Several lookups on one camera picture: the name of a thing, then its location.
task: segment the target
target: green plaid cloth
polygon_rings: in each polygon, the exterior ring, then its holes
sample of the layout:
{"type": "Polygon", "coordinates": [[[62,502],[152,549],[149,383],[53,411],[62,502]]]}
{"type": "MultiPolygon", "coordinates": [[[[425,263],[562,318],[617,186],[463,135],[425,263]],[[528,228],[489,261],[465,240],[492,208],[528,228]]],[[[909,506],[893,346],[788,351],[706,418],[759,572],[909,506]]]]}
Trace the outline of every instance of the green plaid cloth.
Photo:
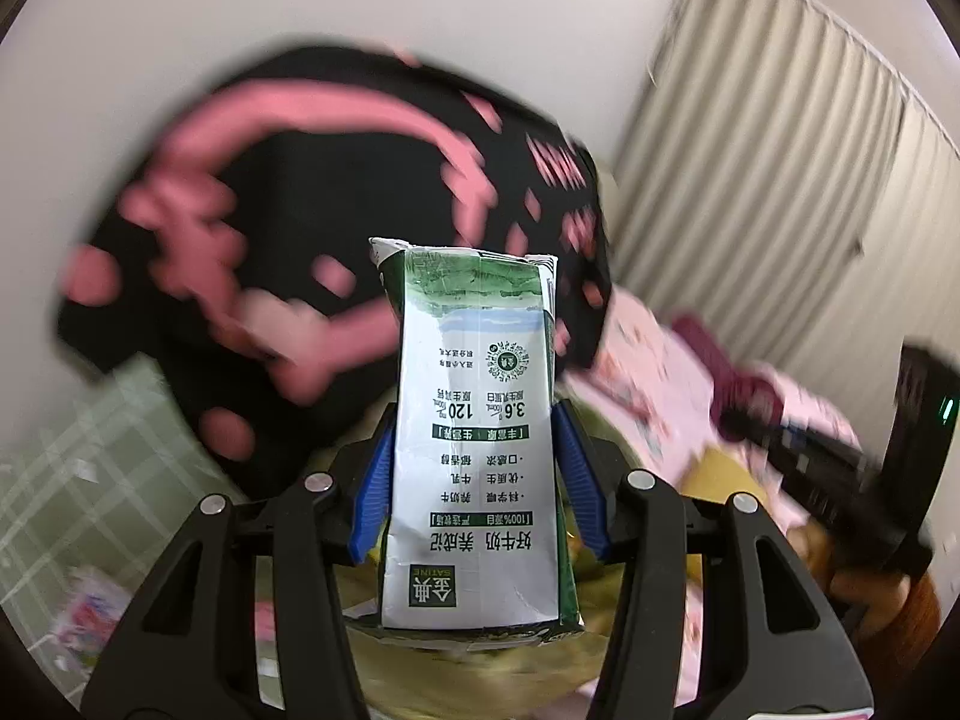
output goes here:
{"type": "MultiPolygon", "coordinates": [[[[143,357],[76,401],[63,420],[0,453],[0,605],[74,704],[85,674],[50,634],[69,596],[70,570],[92,565],[136,590],[210,493],[243,500],[143,357]]],[[[261,664],[268,674],[275,668],[261,664]]],[[[278,703],[277,680],[267,682],[264,698],[278,703]]]]}

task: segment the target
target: black t-shirt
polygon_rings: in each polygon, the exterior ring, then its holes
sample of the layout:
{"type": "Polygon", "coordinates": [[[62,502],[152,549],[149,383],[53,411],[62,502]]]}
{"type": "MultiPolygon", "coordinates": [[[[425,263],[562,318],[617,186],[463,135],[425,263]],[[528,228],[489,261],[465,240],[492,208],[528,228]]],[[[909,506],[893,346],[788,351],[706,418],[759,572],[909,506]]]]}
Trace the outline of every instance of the black t-shirt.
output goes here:
{"type": "Polygon", "coordinates": [[[102,371],[156,358],[253,497],[397,379],[368,238],[559,257],[558,370],[610,297],[596,173],[557,124],[410,57],[301,47],[179,116],[64,276],[59,336],[102,371]]]}

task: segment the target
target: yellow cloth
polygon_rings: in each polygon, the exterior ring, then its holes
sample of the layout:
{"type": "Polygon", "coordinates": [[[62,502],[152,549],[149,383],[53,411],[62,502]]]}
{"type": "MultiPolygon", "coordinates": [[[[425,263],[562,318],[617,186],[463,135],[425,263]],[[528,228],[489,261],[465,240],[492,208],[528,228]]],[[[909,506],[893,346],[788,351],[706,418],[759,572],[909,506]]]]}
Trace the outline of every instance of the yellow cloth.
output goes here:
{"type": "MultiPolygon", "coordinates": [[[[690,466],[680,482],[680,493],[714,503],[725,503],[733,493],[750,493],[769,509],[767,493],[750,471],[716,446],[709,447],[702,458],[690,466]]],[[[704,585],[703,561],[699,555],[686,557],[686,576],[697,586],[704,585]]]]}

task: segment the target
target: metal screw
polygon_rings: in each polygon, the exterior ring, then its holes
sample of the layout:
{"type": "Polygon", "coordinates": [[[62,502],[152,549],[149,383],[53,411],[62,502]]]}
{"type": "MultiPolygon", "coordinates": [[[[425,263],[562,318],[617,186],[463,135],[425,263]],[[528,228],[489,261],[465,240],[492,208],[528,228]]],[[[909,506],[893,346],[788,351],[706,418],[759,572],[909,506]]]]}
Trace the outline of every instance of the metal screw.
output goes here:
{"type": "Polygon", "coordinates": [[[312,473],[304,479],[304,487],[311,493],[326,493],[333,487],[333,477],[328,473],[312,473]]]}
{"type": "Polygon", "coordinates": [[[636,490],[651,490],[656,479],[649,471],[631,471],[627,474],[627,484],[636,490]]]}
{"type": "Polygon", "coordinates": [[[204,514],[219,514],[227,507],[227,499],[223,495],[208,495],[200,501],[200,511],[204,514]]]}
{"type": "Polygon", "coordinates": [[[736,509],[743,514],[753,514],[760,507],[760,504],[757,503],[757,498],[754,498],[750,493],[736,493],[733,496],[733,506],[736,506],[736,509]]]}

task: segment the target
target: white curtain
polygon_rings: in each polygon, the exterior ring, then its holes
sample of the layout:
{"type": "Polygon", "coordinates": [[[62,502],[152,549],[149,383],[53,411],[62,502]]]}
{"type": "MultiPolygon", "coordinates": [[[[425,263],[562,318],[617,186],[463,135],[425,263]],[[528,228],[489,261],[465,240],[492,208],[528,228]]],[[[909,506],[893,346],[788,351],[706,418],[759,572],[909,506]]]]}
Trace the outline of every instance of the white curtain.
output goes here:
{"type": "Polygon", "coordinates": [[[960,159],[915,98],[863,247],[785,367],[882,452],[904,337],[960,356],[960,159]]]}
{"type": "Polygon", "coordinates": [[[904,86],[810,0],[682,0],[614,166],[616,280],[790,357],[858,254],[904,86]]]}

